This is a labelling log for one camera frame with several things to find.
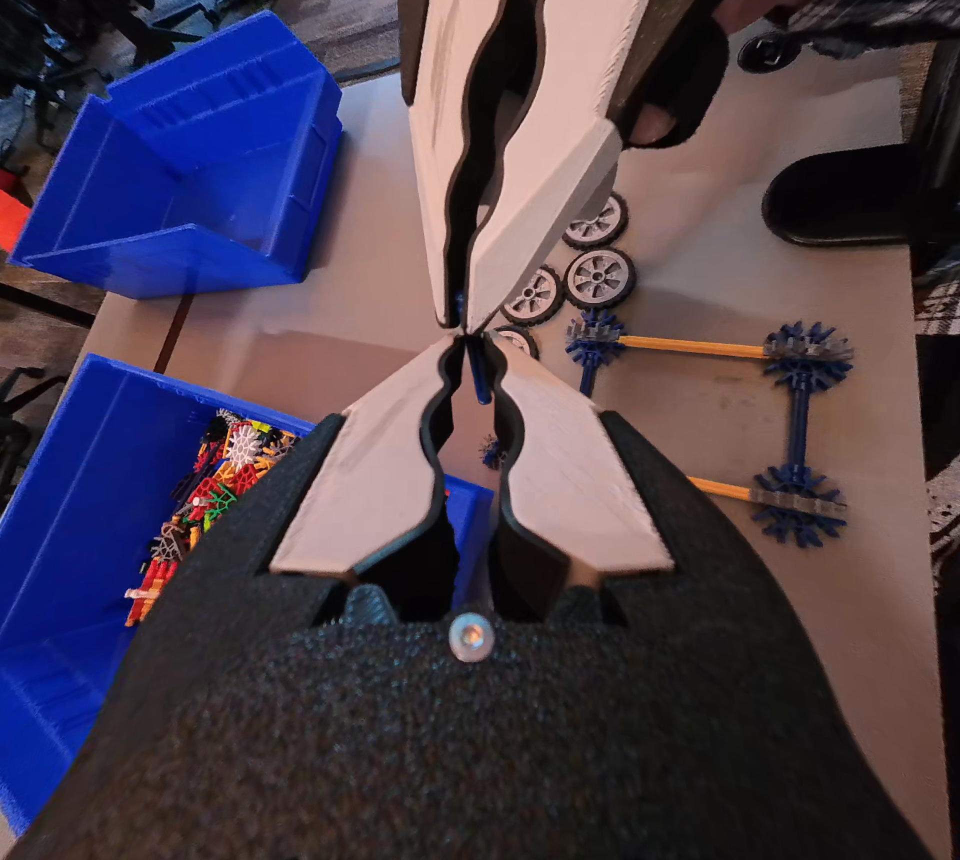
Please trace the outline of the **blue and yellow rod frame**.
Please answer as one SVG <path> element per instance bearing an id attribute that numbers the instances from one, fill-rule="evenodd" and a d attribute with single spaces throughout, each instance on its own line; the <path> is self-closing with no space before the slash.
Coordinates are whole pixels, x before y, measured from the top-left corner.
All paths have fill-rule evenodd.
<path id="1" fill-rule="evenodd" d="M 807 462 L 810 401 L 846 379 L 854 352 L 834 327 L 800 321 L 770 333 L 761 345 L 710 342 L 627 335 L 609 311 L 583 312 L 565 332 L 566 354 L 582 371 L 580 392 L 590 398 L 598 370 L 623 350 L 653 350 L 740 360 L 764 364 L 764 374 L 789 394 L 789 421 L 785 461 L 769 466 L 753 479 L 753 486 L 735 486 L 690 477 L 689 482 L 712 497 L 735 499 L 757 507 L 752 520 L 762 533 L 779 543 L 795 542 L 800 549 L 822 548 L 823 537 L 837 540 L 847 525 L 846 504 L 836 488 L 823 489 L 826 477 L 815 474 Z"/>

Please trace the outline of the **grey toy wheel black tyre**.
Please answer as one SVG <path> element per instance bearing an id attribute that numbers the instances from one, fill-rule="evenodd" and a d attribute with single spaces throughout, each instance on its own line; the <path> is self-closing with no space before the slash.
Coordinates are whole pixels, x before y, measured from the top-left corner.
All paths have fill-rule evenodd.
<path id="1" fill-rule="evenodd" d="M 611 192 L 596 216 L 573 220 L 563 231 L 561 240 L 580 252 L 601 249 L 618 241 L 628 226 L 626 201 L 617 192 Z"/>
<path id="2" fill-rule="evenodd" d="M 624 251 L 598 247 L 578 254 L 567 266 L 562 284 L 566 299 L 585 310 L 607 310 L 625 302 L 637 285 L 633 260 Z"/>
<path id="3" fill-rule="evenodd" d="M 544 264 L 515 298 L 501 305 L 500 312 L 515 326 L 539 326 L 556 316 L 566 300 L 562 279 L 553 267 Z"/>
<path id="4" fill-rule="evenodd" d="M 522 326 L 515 324 L 501 325 L 491 330 L 490 333 L 502 337 L 532 359 L 540 360 L 541 354 L 535 338 L 529 330 Z"/>

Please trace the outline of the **black stand base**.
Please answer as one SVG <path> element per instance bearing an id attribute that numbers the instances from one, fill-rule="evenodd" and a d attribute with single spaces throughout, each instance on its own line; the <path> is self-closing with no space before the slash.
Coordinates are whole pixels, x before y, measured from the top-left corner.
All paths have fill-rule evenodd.
<path id="1" fill-rule="evenodd" d="M 922 202 L 923 164 L 908 144 L 828 151 L 781 170 L 760 213 L 780 240 L 811 249 L 900 246 Z"/>

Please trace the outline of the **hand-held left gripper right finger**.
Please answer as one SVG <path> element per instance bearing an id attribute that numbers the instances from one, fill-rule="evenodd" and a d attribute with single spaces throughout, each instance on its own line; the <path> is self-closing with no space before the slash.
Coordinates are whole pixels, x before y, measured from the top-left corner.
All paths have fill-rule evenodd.
<path id="1" fill-rule="evenodd" d="M 672 571 L 675 561 L 601 413 L 510 340 L 484 350 L 501 454 L 491 598 L 507 621 L 544 621 L 570 577 Z"/>

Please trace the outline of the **pile of colourful construction pieces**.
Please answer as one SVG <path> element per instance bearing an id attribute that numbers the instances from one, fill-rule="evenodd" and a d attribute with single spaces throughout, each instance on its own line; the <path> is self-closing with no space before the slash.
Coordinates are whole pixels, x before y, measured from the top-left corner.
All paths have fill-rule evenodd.
<path id="1" fill-rule="evenodd" d="M 236 502 L 256 486 L 301 437 L 266 421 L 219 409 L 199 442 L 191 469 L 172 492 L 174 509 L 149 544 L 125 626 L 134 628 L 150 614 L 181 563 Z"/>

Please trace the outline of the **empty blue plastic bin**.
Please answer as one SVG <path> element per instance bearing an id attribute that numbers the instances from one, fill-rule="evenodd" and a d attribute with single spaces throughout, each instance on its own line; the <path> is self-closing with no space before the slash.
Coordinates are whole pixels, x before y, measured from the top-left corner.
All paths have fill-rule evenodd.
<path id="1" fill-rule="evenodd" d="M 145 300 L 301 282 L 341 89 L 269 10 L 88 96 L 10 264 Z"/>

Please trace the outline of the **blue plastic parts bin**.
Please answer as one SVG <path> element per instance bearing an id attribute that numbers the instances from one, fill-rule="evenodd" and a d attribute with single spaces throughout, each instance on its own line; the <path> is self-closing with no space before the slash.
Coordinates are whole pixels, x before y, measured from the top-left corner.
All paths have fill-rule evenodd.
<path id="1" fill-rule="evenodd" d="M 2 806 L 11 858 L 376 855 L 450 780 L 430 734 L 450 610 L 274 574 L 335 412 L 198 542 L 138 631 L 122 587 L 215 402 L 89 358 L 2 520 Z"/>

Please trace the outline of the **black round puck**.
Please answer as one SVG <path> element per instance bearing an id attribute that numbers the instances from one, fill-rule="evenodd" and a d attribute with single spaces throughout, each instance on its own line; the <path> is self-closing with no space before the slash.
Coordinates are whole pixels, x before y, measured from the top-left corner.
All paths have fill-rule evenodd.
<path id="1" fill-rule="evenodd" d="M 772 74 L 795 62 L 803 47 L 802 41 L 783 31 L 768 30 L 744 43 L 737 55 L 737 65 L 748 74 Z"/>

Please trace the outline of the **person's black printed shirt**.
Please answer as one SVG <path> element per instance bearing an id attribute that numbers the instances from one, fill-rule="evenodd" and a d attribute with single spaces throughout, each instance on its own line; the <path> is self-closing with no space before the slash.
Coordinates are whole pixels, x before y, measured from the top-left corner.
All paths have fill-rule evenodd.
<path id="1" fill-rule="evenodd" d="M 920 420 L 934 590 L 958 573 L 959 337 L 917 336 Z"/>

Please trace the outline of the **person's plaid flannel shirt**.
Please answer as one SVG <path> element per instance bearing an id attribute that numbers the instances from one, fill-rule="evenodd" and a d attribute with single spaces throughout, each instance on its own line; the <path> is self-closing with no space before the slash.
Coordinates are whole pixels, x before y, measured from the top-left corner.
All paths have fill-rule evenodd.
<path id="1" fill-rule="evenodd" d="M 946 259 L 913 278 L 918 337 L 959 336 L 959 260 Z"/>

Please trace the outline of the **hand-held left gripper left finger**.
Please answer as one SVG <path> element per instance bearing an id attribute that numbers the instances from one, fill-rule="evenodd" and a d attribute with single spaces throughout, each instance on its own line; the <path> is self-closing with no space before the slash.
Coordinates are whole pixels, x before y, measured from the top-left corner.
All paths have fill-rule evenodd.
<path id="1" fill-rule="evenodd" d="M 439 452 L 459 386 L 460 336 L 447 334 L 347 407 L 270 572 L 354 578 L 403 621 L 442 619 L 460 557 Z"/>

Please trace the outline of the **orange object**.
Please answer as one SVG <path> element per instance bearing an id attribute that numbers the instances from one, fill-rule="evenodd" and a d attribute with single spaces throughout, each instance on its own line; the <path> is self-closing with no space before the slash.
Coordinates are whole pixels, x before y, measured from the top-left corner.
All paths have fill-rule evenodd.
<path id="1" fill-rule="evenodd" d="M 0 192 L 0 202 L 0 247 L 3 253 L 10 254 L 27 224 L 31 207 L 4 190 Z"/>

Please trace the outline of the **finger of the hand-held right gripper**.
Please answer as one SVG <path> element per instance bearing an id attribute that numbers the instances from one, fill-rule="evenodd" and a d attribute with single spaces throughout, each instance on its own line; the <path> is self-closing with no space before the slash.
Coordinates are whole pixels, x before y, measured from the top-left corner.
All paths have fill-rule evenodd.
<path id="1" fill-rule="evenodd" d="M 457 321 L 454 182 L 472 145 L 469 92 L 506 0 L 428 0 L 409 122 L 431 296 L 439 324 Z"/>
<path id="2" fill-rule="evenodd" d="M 467 334 L 517 294 L 615 170 L 622 141 L 607 110 L 649 2 L 538 1 L 538 78 L 469 251 Z"/>

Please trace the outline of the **dark blue construction rod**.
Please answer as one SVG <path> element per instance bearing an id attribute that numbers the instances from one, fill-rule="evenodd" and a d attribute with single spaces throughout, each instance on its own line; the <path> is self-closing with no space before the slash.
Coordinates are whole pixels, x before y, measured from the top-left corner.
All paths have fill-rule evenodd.
<path id="1" fill-rule="evenodd" d="M 452 294 L 453 310 L 457 315 L 457 336 L 469 362 L 474 392 L 481 405 L 489 405 L 493 401 L 492 367 L 487 355 L 486 339 L 482 333 L 467 331 L 466 299 L 462 289 Z"/>

